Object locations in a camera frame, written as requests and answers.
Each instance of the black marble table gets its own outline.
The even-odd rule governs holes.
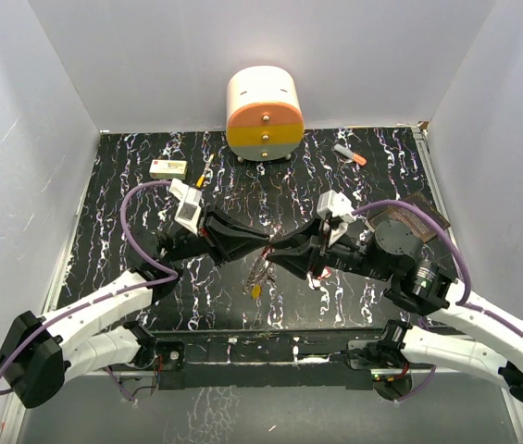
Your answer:
[[[332,151],[347,145],[367,159],[357,164]],[[186,160],[187,183],[194,184],[205,159],[216,155],[203,193],[244,224],[275,234],[304,224],[318,196],[343,191],[355,206],[381,199],[403,199],[421,191],[432,201],[430,186],[410,128],[309,130],[290,161],[243,163],[236,160],[223,132],[107,134],[101,138],[58,307],[77,301],[125,269],[119,208],[135,185],[151,180],[153,159]],[[133,227],[169,229],[177,207],[167,191],[143,191],[130,205]],[[351,236],[365,236],[362,221]],[[447,269],[452,259],[432,240],[424,253]],[[381,297],[384,284],[335,272],[319,290],[277,267],[275,284],[259,299],[243,291],[256,253],[214,267],[209,257],[184,261],[185,273],[174,294],[133,315],[150,331],[168,329],[275,329],[383,327],[407,314]]]

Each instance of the marble tabletop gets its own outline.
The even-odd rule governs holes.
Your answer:
[[[363,155],[360,167],[332,151],[335,143]],[[83,204],[58,307],[77,301],[125,269],[119,208],[135,185],[151,180],[153,159],[186,160],[187,183],[194,184],[205,160],[215,154],[205,180],[203,200],[247,226],[269,234],[293,230],[315,211],[318,196],[343,191],[360,206],[381,199],[403,199],[422,192],[432,200],[424,166],[410,128],[308,130],[290,161],[239,163],[223,132],[105,134]],[[168,230],[177,207],[165,190],[141,191],[130,204],[133,227]],[[351,225],[352,237],[366,236],[363,221]],[[156,306],[133,314],[150,331],[169,329],[275,329],[383,327],[407,313],[381,297],[385,284],[334,272],[318,290],[276,267],[275,283],[254,300],[243,291],[259,252],[215,267],[207,257],[184,261],[174,293]],[[452,270],[438,239],[424,254]]]

